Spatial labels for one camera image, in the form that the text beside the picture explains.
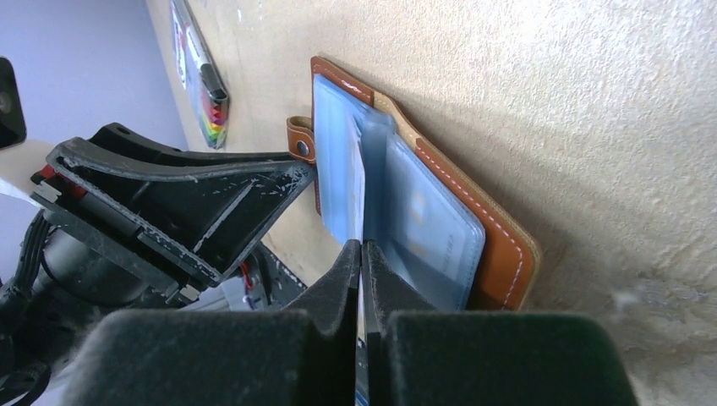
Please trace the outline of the brown leather card holder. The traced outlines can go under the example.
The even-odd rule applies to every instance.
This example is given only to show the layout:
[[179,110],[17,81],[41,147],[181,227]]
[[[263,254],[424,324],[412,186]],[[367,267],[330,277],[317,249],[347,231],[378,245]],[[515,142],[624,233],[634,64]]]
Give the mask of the brown leather card holder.
[[351,114],[361,134],[365,171],[362,241],[376,242],[391,270],[401,277],[385,248],[386,142],[396,134],[484,227],[484,250],[464,309],[518,310],[540,265],[534,238],[421,134],[391,97],[325,58],[313,57],[310,68],[312,111],[308,117],[287,120],[287,137],[291,154],[317,169],[316,210],[331,236],[339,243],[351,240],[346,124]]

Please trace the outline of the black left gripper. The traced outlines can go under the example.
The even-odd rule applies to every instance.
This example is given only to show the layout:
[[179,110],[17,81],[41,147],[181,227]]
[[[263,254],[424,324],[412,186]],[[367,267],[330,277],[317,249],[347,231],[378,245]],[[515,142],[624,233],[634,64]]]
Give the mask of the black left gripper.
[[88,139],[52,148],[31,176],[44,206],[1,292],[3,336],[15,352],[1,374],[2,404],[34,403],[110,313],[189,308],[229,278],[315,180],[296,160],[296,183],[92,183]]

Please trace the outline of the pack of coloured markers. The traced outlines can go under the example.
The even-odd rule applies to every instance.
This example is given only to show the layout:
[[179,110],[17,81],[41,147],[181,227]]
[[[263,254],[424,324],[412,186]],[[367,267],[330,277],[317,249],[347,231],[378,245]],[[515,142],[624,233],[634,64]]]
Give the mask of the pack of coloured markers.
[[189,97],[208,147],[227,138],[230,96],[187,1],[171,1],[172,48],[180,83]]

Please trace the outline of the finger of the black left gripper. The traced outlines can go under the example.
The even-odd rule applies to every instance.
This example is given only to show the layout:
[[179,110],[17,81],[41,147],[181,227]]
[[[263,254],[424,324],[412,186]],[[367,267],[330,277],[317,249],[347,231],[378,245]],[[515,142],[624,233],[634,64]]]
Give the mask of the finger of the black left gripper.
[[161,183],[246,178],[257,183],[296,183],[298,161],[286,152],[181,151],[110,123],[88,139],[88,180],[97,183],[100,178]]

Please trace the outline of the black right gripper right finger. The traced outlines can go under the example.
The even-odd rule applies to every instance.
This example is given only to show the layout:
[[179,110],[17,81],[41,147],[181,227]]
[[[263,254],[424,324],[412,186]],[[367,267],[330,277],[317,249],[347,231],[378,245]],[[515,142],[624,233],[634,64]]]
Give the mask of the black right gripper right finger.
[[372,405],[634,405],[606,330],[588,317],[443,312],[362,247]]

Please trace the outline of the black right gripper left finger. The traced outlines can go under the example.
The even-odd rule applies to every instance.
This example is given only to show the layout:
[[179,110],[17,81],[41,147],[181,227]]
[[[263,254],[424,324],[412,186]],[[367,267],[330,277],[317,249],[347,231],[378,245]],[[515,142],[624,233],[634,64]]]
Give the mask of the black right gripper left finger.
[[351,405],[361,245],[281,310],[121,310],[89,335],[64,405]]

